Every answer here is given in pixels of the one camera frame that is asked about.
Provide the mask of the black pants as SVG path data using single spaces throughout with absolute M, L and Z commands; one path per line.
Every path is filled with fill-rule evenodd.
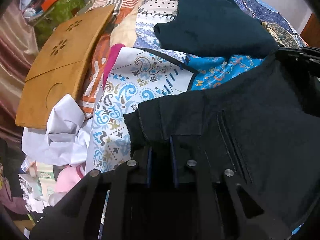
M 215 183 L 230 169 L 290 229 L 303 224 L 319 200 L 318 68 L 269 56 L 216 88 L 140 103 L 124 120 L 148 182 L 177 187 L 179 169 L 204 157 Z

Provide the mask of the brown wooden door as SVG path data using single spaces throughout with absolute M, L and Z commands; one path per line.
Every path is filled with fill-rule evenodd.
M 312 13 L 300 36 L 311 47 L 320 46 L 320 23 L 317 16 Z

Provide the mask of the white crumpled cloth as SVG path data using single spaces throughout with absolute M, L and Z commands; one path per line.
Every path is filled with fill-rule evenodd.
M 48 165 L 79 165 L 87 159 L 91 127 L 92 119 L 85 119 L 76 101 L 66 94 L 51 110 L 45 130 L 24 128 L 22 151 Z

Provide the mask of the dark teal folded garment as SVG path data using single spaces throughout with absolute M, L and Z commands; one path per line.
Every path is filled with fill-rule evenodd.
M 162 49 L 198 57 L 263 59 L 278 49 L 259 21 L 233 0 L 178 0 L 175 19 L 153 29 Z

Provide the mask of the patterned blue patchwork bedsheet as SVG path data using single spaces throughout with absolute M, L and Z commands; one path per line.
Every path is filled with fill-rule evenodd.
M 301 48 L 306 42 L 293 26 L 261 0 L 233 0 L 281 45 Z M 248 55 L 197 57 L 162 50 L 153 28 L 172 21 L 178 0 L 137 0 L 131 12 L 118 11 L 116 26 L 95 50 L 92 68 L 97 89 L 91 105 L 92 130 L 86 170 L 106 172 L 130 157 L 124 114 L 146 100 L 188 90 L 215 88 L 261 64 Z

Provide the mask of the wooden lap desk board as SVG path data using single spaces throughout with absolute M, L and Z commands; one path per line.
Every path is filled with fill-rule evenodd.
M 66 94 L 79 97 L 93 47 L 110 21 L 114 5 L 95 8 L 61 23 L 33 62 L 15 124 L 45 129 L 55 104 Z

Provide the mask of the orange striped blanket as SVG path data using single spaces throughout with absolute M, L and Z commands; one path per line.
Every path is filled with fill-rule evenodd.
M 88 63 L 88 71 L 83 89 L 80 93 L 81 98 L 78 100 L 78 104 L 87 119 L 93 115 L 94 103 L 99 87 L 102 84 L 103 71 L 111 48 L 111 33 L 134 9 L 138 2 L 139 0 L 96 0 L 89 9 L 89 11 L 95 11 L 99 7 L 114 5 L 111 20 L 107 23 L 100 36 L 98 36 L 97 44 L 94 46 L 93 54 Z

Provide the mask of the pink satin curtain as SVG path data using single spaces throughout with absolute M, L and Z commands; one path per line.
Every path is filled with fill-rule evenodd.
M 38 55 L 34 29 L 13 0 L 1 16 L 1 138 L 20 145 L 23 128 L 15 118 L 25 78 Z

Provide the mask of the green patterned bag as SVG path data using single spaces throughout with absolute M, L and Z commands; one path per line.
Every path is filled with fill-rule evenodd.
M 73 18 L 84 6 L 84 0 L 58 0 L 40 17 L 30 21 L 30 25 L 34 28 L 38 49 L 41 50 L 61 23 Z

